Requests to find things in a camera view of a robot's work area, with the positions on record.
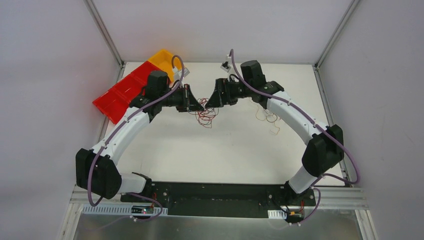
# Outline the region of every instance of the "white enclosure panel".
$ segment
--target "white enclosure panel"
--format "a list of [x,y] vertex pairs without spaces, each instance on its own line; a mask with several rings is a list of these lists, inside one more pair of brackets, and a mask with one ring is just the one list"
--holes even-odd
[[119,69],[82,0],[0,4],[0,239],[52,240]]
[[158,49],[186,62],[315,63],[351,0],[95,0],[125,61]]
[[[141,62],[126,64],[124,76]],[[196,98],[209,98],[215,79],[227,73],[220,63],[186,63],[184,79]],[[262,64],[267,81],[276,81],[309,114],[326,122],[326,114],[311,65]],[[118,169],[138,172],[154,181],[237,184],[283,184],[302,166],[305,144],[283,121],[256,119],[258,107],[249,99],[219,109],[212,128],[199,125],[189,113],[164,107],[129,144]],[[264,119],[262,107],[257,114]],[[109,123],[107,131],[113,128]],[[342,176],[339,165],[328,171]],[[327,177],[319,185],[340,186]]]
[[321,67],[380,239],[422,239],[424,1],[364,0]]

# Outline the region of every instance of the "tangled wire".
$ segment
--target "tangled wire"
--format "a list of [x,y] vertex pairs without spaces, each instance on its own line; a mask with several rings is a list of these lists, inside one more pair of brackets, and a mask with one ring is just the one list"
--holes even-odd
[[[197,101],[205,107],[206,103],[209,101],[209,98],[199,98]],[[218,115],[220,109],[215,110],[214,107],[204,108],[203,111],[189,112],[189,114],[194,115],[200,125],[204,128],[212,128],[212,120]]]
[[[256,114],[254,115],[256,117],[256,119],[259,120],[259,121],[265,121],[266,120],[268,123],[272,123],[274,125],[274,128],[277,129],[277,131],[273,131],[273,130],[269,130],[269,131],[272,134],[277,135],[280,132],[281,128],[276,125],[276,122],[278,120],[280,120],[281,118],[279,118],[277,115],[275,115],[275,113],[272,113],[267,109],[259,108],[259,105],[254,103],[252,100],[250,100],[250,103],[252,103],[253,105],[256,105],[256,107],[257,107]],[[261,109],[264,111],[265,119],[260,119],[258,117],[258,113]]]

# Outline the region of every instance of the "white wall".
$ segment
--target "white wall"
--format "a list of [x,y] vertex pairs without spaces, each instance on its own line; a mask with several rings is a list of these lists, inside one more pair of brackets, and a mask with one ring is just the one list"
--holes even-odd
[[95,0],[123,60],[315,63],[351,0]]
[[364,0],[321,67],[381,239],[422,239],[424,1]]
[[82,0],[0,5],[0,239],[51,240],[118,65]]

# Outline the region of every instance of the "metal corner post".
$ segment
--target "metal corner post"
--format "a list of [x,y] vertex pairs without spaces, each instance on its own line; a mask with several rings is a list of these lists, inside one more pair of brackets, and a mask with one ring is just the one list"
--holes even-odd
[[[124,75],[124,70],[125,70],[125,64],[122,65],[122,67],[119,69],[118,77],[116,78],[116,81],[113,84],[116,84],[122,79],[122,76]],[[108,116],[104,116],[103,122],[101,123],[100,134],[98,136],[97,143],[100,142],[105,137],[106,130],[108,129],[108,124],[109,124],[109,118]]]
[[[316,84],[318,85],[319,95],[321,96],[322,105],[324,106],[325,115],[327,117],[328,124],[330,126],[334,125],[333,113],[330,107],[329,100],[327,98],[326,90],[321,81],[319,68],[317,69],[315,66],[313,68],[313,73],[315,74]],[[341,173],[345,179],[349,178],[349,171],[346,168],[346,159],[343,159],[339,165],[341,168]]]
[[100,31],[101,35],[103,36],[104,41],[106,42],[107,46],[109,47],[110,51],[112,52],[113,56],[115,57],[119,67],[122,69],[124,65],[124,61],[122,60],[117,47],[114,44],[114,41],[112,40],[111,36],[109,35],[108,30],[106,29],[105,23],[102,20],[102,17],[100,17],[99,11],[96,8],[96,5],[94,4],[93,0],[84,0],[85,5],[87,6],[88,11],[90,12],[98,30]]
[[83,204],[70,203],[66,210],[57,240],[73,240],[77,231],[77,225],[83,210]]
[[327,45],[324,48],[324,51],[321,53],[321,55],[318,58],[318,61],[315,64],[315,66],[318,69],[323,64],[323,62],[326,59],[327,55],[329,54],[330,50],[333,48],[334,43],[337,41],[337,39],[339,38],[343,29],[346,27],[346,24],[348,23],[349,19],[351,18],[352,14],[355,12],[355,10],[358,7],[360,2],[361,2],[361,0],[352,0],[350,2],[349,7],[347,8],[346,12],[344,12],[343,17],[341,18],[340,22],[338,23],[337,27],[335,28],[333,34],[330,37],[330,40],[328,41]]

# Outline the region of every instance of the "red wire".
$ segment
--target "red wire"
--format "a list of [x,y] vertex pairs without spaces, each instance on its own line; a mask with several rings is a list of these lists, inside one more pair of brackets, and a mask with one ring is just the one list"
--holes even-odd
[[299,210],[299,212],[302,212],[304,209],[305,209],[305,202],[302,200],[300,202],[300,210]]
[[[197,100],[200,105],[205,107],[209,98],[199,98]],[[219,110],[215,111],[215,108],[205,108],[203,111],[195,111],[194,113],[189,112],[191,115],[195,115],[197,122],[207,129],[212,128],[212,120],[218,115]]]
[[[152,199],[156,200],[156,197],[157,197],[156,192],[154,192],[153,193],[153,196],[152,196]],[[151,205],[150,205],[150,208],[152,209],[154,205],[155,205],[155,203],[152,202]]]

